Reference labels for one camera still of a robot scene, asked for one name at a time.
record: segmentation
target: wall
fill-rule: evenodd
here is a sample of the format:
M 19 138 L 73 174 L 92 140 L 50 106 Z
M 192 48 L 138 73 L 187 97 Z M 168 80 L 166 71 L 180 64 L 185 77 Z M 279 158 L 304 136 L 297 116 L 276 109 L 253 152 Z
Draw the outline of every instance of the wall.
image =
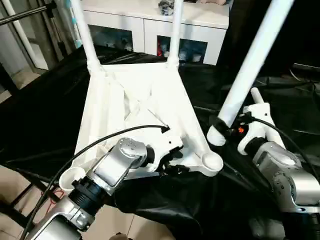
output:
M 29 66 L 26 57 L 7 25 L 0 26 L 0 43 L 0 63 L 3 64 L 10 75 Z

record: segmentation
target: black connector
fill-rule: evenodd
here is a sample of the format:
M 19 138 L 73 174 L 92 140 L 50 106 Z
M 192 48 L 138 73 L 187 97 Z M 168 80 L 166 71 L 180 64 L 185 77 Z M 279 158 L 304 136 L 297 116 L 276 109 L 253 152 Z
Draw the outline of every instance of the black connector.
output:
M 69 198 L 88 214 L 95 216 L 104 205 L 106 191 L 87 176 L 72 183 L 74 190 Z

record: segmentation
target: metal pole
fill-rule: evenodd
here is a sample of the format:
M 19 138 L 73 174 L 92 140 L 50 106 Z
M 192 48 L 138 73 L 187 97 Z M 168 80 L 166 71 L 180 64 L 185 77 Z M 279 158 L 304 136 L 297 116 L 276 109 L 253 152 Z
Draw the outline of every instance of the metal pole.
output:
M 25 18 L 27 16 L 30 16 L 30 15 L 33 15 L 33 14 L 44 12 L 47 9 L 48 9 L 48 6 L 45 5 L 45 6 L 41 6 L 41 7 L 38 7 L 38 8 L 34 8 L 34 9 L 30 9 L 30 10 L 27 10 L 27 11 L 23 11 L 23 12 L 17 13 L 15 15 L 7 16 L 5 18 L 0 19 L 0 26 L 1 25 L 5 25 L 5 24 L 9 24 L 9 23 L 14 22 L 14 21 L 19 20 L 19 19 L 23 19 L 23 18 Z

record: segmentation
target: black cable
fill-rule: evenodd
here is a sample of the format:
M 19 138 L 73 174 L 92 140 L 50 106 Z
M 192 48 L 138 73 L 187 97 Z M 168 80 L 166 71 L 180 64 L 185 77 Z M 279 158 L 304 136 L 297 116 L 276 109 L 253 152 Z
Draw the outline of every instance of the black cable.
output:
M 166 131 L 169 130 L 169 127 L 167 126 L 161 126 L 161 125 L 141 125 L 141 126 L 135 126 L 135 127 L 131 127 L 131 128 L 128 128 L 128 129 L 125 129 L 125 130 L 121 130 L 121 131 L 118 131 L 118 132 L 115 132 L 115 133 L 112 133 L 108 136 L 104 136 L 96 141 L 94 141 L 93 143 L 89 144 L 88 146 L 86 146 L 85 148 L 83 148 L 82 150 L 78 151 L 70 160 L 68 160 L 64 165 L 63 167 L 61 167 L 59 169 L 59 171 L 53 176 L 53 178 L 51 179 L 51 181 L 49 182 L 48 186 L 46 187 L 45 191 L 43 192 L 42 196 L 39 198 L 38 202 L 36 203 L 33 211 L 32 211 L 32 214 L 30 215 L 30 218 L 28 219 L 28 222 L 25 226 L 25 229 L 23 230 L 23 233 L 20 237 L 20 240 L 25 240 L 26 238 L 26 235 L 28 233 L 28 229 L 30 228 L 30 226 L 32 225 L 33 223 L 33 220 L 37 214 L 37 211 L 39 210 L 39 208 L 41 207 L 41 203 L 42 201 L 44 200 L 44 198 L 46 198 L 46 195 L 47 195 L 47 192 L 50 190 L 51 186 L 54 184 L 55 180 L 60 176 L 60 174 L 65 170 L 65 168 L 74 160 L 76 159 L 77 157 L 79 157 L 81 154 L 83 154 L 84 152 L 86 152 L 87 150 L 89 150 L 90 148 L 94 147 L 95 145 L 107 140 L 107 139 L 110 139 L 110 138 L 113 138 L 115 136 L 118 136 L 118 135 L 121 135 L 121 134 L 124 134 L 124 133 L 127 133 L 127 132 L 130 132 L 130 131 L 134 131 L 134 130 L 138 130 L 138 129 L 146 129 L 146 128 L 158 128 L 158 129 L 161 129 L 161 131 L 164 133 Z
M 302 151 L 302 149 L 286 133 L 284 133 L 282 130 L 280 130 L 279 128 L 277 128 L 276 126 L 272 125 L 271 123 L 269 123 L 267 121 L 264 121 L 264 120 L 261 120 L 259 118 L 255 118 L 255 117 L 252 117 L 252 120 L 256 121 L 256 122 L 259 122 L 259 123 L 262 123 L 264 125 L 267 125 L 268 127 L 276 130 L 283 137 L 285 137 L 295 147 L 297 152 L 302 156 L 302 158 L 305 160 L 305 162 L 308 164 L 309 168 L 311 169 L 314 177 L 320 183 L 320 178 L 319 178 L 314 166 L 312 165 L 312 163 L 310 162 L 309 158 L 307 157 L 307 155 L 304 153 L 304 151 Z

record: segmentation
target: black table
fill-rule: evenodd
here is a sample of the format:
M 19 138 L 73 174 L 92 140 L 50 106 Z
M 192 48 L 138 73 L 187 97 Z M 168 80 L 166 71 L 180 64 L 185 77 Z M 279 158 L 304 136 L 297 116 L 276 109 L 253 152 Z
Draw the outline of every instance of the black table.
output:
M 97 46 L 96 52 L 102 64 L 165 61 L 157 56 L 107 47 Z M 182 63 L 179 73 L 206 133 L 209 117 L 216 114 L 223 103 L 234 72 L 206 64 Z M 89 79 L 86 56 L 83 48 L 79 48 L 53 70 L 23 88 L 19 95 L 0 104 L 0 126 L 5 126 L 0 138 L 0 164 L 29 178 L 48 182 L 74 154 Z M 289 80 L 262 76 L 259 82 L 263 81 Z M 317 93 L 296 88 L 264 87 L 261 90 L 264 99 L 272 103 L 271 113 L 276 125 L 300 144 L 304 143 L 302 147 L 315 155 L 314 163 L 318 164 L 318 150 L 312 148 L 312 144 L 320 143 Z M 309 118 L 297 120 L 297 116 L 305 115 Z M 307 131 L 295 131 L 297 128 Z M 278 210 L 249 158 L 239 155 L 231 143 L 218 151 L 252 186 L 225 167 L 221 174 L 212 178 L 186 173 L 126 181 L 113 197 L 106 199 L 106 204 L 166 224 L 177 239 L 192 235 L 209 237 L 212 231 L 225 239 L 233 239 L 235 234 L 237 238 L 249 239 L 248 220 L 254 216 L 277 219 Z

